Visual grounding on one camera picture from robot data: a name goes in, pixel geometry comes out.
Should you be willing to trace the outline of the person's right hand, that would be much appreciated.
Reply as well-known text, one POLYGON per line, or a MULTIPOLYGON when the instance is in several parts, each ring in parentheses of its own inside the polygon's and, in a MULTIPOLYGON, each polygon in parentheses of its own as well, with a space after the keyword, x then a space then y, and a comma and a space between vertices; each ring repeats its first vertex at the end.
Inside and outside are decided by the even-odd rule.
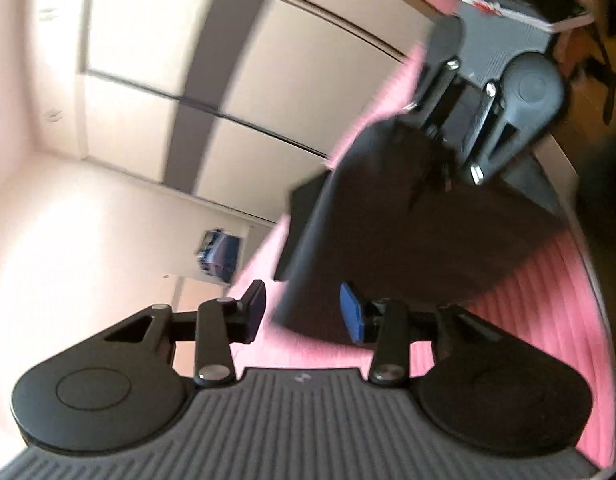
POLYGON ((570 103, 557 131, 595 139, 616 128, 616 0, 576 0, 593 21, 559 41, 570 103))

